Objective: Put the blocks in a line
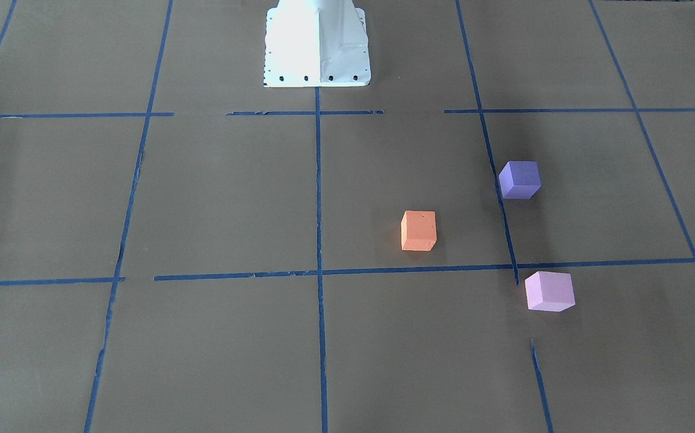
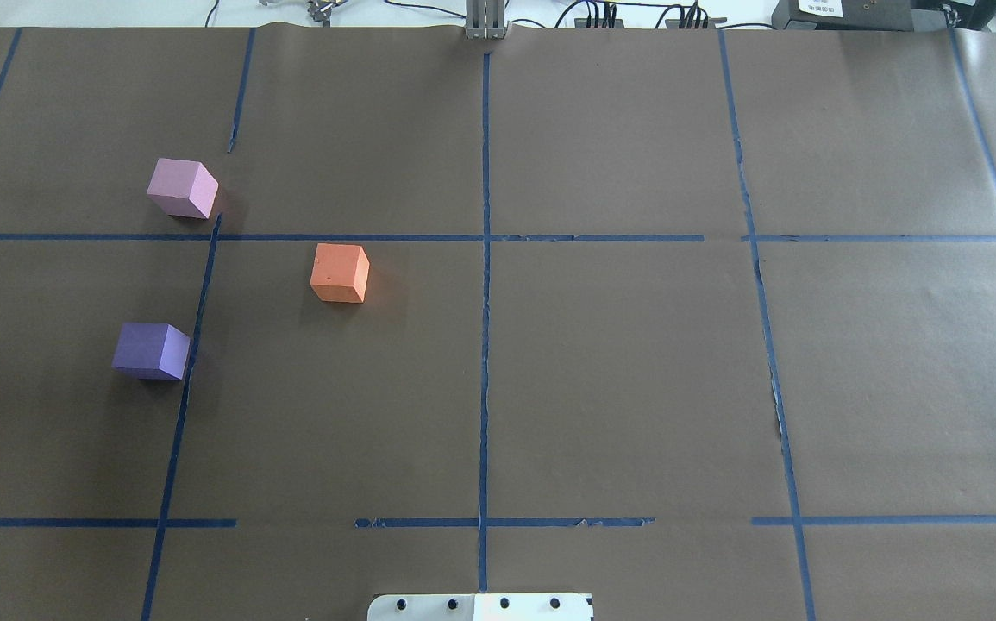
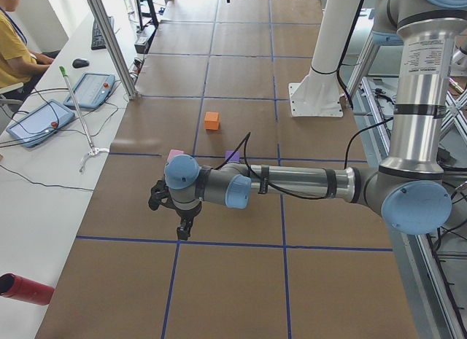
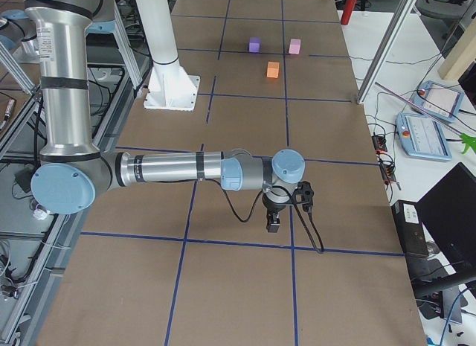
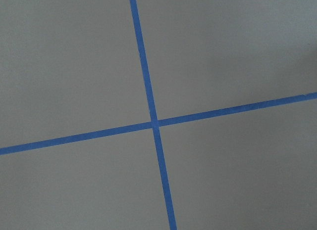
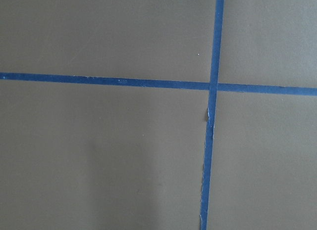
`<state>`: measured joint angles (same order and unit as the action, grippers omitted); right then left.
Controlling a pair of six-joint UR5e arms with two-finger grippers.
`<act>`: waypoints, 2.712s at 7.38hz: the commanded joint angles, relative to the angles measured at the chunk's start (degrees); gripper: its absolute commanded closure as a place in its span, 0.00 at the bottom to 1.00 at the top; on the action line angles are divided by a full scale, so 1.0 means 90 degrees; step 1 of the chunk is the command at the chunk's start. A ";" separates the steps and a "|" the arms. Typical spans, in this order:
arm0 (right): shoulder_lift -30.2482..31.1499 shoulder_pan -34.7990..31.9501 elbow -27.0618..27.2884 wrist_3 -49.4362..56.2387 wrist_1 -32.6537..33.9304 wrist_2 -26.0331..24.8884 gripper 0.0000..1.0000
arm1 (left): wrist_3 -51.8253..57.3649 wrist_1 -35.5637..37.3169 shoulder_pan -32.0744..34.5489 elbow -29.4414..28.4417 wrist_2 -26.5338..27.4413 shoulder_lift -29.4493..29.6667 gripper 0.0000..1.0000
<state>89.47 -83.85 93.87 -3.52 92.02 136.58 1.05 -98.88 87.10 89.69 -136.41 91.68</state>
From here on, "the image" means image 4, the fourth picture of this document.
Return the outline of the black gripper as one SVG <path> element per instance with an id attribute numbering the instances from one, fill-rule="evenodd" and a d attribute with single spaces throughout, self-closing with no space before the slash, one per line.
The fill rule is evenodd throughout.
<path id="1" fill-rule="evenodd" d="M 287 192 L 282 189 L 273 189 L 263 194 L 263 204 L 267 209 L 266 230 L 277 233 L 280 228 L 279 212 L 286 206 L 293 205 Z"/>

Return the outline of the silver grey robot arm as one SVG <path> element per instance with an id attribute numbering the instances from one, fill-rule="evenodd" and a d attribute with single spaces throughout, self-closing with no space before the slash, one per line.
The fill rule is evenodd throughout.
<path id="1" fill-rule="evenodd" d="M 270 232 L 279 228 L 285 207 L 310 212 L 305 161 L 294 150 L 271 158 L 255 158 L 243 149 L 136 156 L 100 151 L 91 137 L 86 31 L 113 1 L 24 0 L 36 25 L 47 132 L 30 183 L 35 200 L 56 214 L 75 214 L 102 193 L 135 183 L 210 181 L 224 193 L 256 190 Z"/>

